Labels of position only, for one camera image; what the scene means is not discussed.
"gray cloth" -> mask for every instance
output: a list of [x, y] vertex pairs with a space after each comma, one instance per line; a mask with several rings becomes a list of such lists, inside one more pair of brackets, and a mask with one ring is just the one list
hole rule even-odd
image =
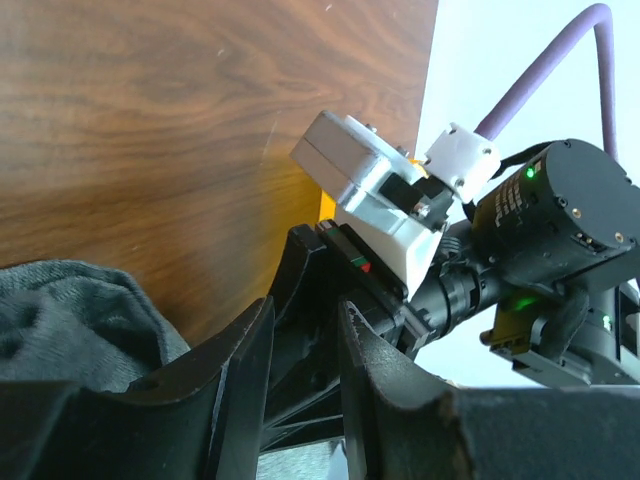
[[0, 380], [123, 392], [188, 350], [124, 272], [57, 260], [0, 270]]

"wooden panel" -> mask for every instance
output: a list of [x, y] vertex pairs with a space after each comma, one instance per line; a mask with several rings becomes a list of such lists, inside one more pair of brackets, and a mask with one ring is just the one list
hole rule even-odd
[[5, 0], [0, 262], [131, 272], [192, 342], [263, 295], [322, 109], [412, 147], [436, 0]]

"white wall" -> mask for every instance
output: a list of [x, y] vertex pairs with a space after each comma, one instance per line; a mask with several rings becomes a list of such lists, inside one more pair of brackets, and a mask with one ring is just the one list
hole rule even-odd
[[[583, 8], [583, 0], [440, 0], [417, 156], [444, 126], [473, 129], [551, 39]], [[635, 128], [640, 112], [640, 2], [611, 0], [616, 45], [620, 162], [640, 181]], [[602, 145], [593, 34], [588, 34], [496, 140], [503, 156], [534, 143], [580, 138]], [[462, 212], [456, 212], [459, 220]], [[532, 385], [488, 353], [478, 334], [493, 311], [424, 348], [417, 363], [468, 386]]]

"black plastic housing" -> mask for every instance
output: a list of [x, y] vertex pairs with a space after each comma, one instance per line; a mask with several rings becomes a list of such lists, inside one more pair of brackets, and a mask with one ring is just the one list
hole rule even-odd
[[473, 243], [510, 283], [550, 283], [634, 248], [638, 205], [605, 152], [554, 142], [478, 203]]

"black cylindrical actuator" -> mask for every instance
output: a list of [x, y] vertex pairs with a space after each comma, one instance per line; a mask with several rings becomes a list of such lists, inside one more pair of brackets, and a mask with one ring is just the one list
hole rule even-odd
[[473, 244], [514, 285], [561, 280], [635, 246], [638, 202], [605, 152], [554, 142], [478, 203]]
[[471, 268], [454, 269], [441, 276], [427, 275], [411, 299], [411, 306], [437, 332], [435, 340], [496, 304], [511, 290], [496, 270], [478, 273]]

